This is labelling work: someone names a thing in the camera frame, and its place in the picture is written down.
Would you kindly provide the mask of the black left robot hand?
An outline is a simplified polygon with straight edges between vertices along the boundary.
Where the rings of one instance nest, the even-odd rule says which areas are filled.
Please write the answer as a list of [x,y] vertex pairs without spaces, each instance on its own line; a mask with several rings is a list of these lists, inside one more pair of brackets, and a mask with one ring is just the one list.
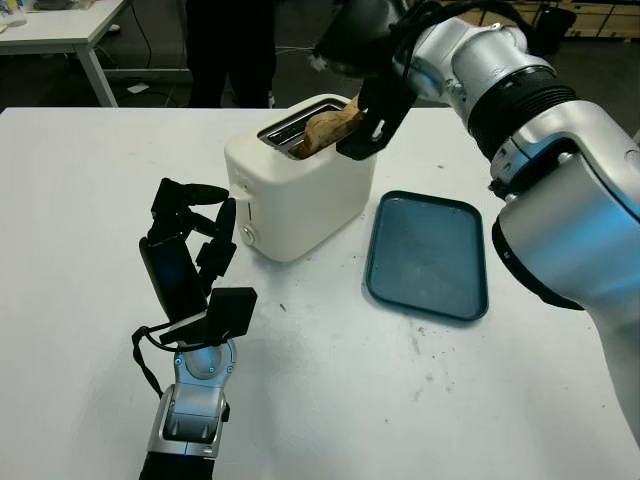
[[228,190],[161,180],[151,206],[153,223],[139,250],[169,321],[204,311],[213,282],[236,252],[236,202]]

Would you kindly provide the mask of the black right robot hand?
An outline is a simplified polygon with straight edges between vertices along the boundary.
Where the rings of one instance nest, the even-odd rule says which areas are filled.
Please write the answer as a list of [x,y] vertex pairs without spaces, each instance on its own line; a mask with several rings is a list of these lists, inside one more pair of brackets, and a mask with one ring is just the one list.
[[390,26],[406,11],[405,1],[343,1],[312,50],[312,65],[351,78],[378,75],[394,50]]

